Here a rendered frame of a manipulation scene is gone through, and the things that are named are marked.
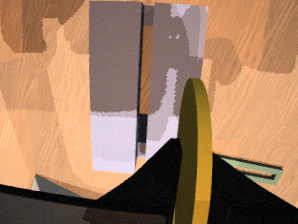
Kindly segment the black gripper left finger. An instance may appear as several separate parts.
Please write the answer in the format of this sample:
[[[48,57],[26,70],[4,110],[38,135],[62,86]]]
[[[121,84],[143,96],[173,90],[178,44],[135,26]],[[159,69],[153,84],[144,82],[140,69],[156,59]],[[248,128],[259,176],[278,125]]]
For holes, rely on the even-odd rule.
[[[0,224],[173,224],[180,143],[170,137],[137,172],[97,200],[0,184]]]

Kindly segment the gold coin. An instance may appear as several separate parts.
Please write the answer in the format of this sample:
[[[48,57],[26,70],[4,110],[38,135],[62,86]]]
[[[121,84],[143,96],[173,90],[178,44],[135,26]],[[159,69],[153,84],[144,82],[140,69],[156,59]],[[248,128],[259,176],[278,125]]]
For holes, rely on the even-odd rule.
[[[188,79],[178,123],[181,168],[173,224],[206,224],[212,188],[212,113],[201,79]]]

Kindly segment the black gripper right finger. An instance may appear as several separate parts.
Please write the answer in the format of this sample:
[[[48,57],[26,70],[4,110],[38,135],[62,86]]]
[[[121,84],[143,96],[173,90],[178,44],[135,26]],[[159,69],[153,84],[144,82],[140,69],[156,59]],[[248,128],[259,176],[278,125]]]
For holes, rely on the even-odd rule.
[[[212,152],[213,173],[206,224],[298,224],[298,208],[242,175]]]

